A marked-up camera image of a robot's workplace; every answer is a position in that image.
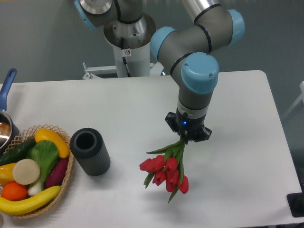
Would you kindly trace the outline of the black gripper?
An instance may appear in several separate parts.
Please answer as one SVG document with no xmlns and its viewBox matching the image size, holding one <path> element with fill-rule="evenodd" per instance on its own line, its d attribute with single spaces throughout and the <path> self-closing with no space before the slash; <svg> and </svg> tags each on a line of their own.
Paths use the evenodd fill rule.
<svg viewBox="0 0 304 228">
<path fill-rule="evenodd" d="M 169 112 L 165 121 L 173 132 L 186 141 L 205 141 L 212 134 L 212 131 L 204 125 L 205 115 L 200 118 L 191 119 L 188 113 L 181 114 L 179 111 L 176 113 Z"/>
</svg>

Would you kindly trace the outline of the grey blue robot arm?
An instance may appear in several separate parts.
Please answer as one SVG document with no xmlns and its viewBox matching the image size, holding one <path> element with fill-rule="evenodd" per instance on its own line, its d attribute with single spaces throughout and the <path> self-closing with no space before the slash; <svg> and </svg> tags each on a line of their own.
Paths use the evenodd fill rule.
<svg viewBox="0 0 304 228">
<path fill-rule="evenodd" d="M 176 112 L 167 114 L 167 124 L 186 141 L 209 139 L 212 131 L 204 120 L 219 74 L 211 52 L 243 37 L 242 15 L 224 9 L 217 0 L 185 0 L 193 26 L 178 32 L 156 28 L 140 0 L 76 0 L 74 4 L 89 28 L 103 27 L 118 77 L 148 76 L 150 57 L 155 56 L 179 87 Z"/>
</svg>

